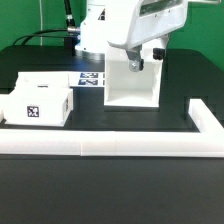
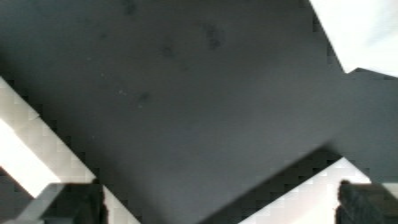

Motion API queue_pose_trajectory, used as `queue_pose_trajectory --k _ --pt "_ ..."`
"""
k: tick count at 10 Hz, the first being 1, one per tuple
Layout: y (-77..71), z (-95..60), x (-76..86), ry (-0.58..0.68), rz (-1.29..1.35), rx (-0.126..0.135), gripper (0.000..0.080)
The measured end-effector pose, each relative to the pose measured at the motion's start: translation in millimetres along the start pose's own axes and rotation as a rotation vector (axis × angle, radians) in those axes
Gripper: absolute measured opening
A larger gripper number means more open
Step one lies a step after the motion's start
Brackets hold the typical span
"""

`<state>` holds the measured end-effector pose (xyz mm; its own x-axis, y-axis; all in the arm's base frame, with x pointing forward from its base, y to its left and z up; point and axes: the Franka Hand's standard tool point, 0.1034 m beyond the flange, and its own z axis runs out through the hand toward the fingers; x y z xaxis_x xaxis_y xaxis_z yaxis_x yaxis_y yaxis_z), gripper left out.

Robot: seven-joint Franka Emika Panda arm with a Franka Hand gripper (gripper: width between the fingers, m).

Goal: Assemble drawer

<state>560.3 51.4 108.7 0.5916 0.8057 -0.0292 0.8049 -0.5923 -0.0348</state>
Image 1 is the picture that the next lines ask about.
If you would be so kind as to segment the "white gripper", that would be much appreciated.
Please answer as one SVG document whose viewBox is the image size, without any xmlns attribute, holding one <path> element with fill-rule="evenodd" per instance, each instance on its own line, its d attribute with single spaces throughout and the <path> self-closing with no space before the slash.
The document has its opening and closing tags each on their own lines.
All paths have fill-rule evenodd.
<svg viewBox="0 0 224 224">
<path fill-rule="evenodd" d="M 139 45 L 183 27 L 187 10 L 188 0 L 107 0 L 107 41 L 127 50 L 132 72 L 142 71 Z M 155 60 L 165 58 L 168 41 L 165 37 L 155 41 Z"/>
</svg>

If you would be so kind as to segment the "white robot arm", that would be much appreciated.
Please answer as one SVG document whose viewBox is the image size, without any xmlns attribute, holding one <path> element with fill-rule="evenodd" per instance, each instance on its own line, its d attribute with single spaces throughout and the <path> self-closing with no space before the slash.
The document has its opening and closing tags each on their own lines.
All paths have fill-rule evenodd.
<svg viewBox="0 0 224 224">
<path fill-rule="evenodd" d="M 87 0 L 76 49 L 98 58 L 107 45 L 123 49 L 129 69 L 141 71 L 142 45 L 182 28 L 187 10 L 188 0 Z"/>
</svg>

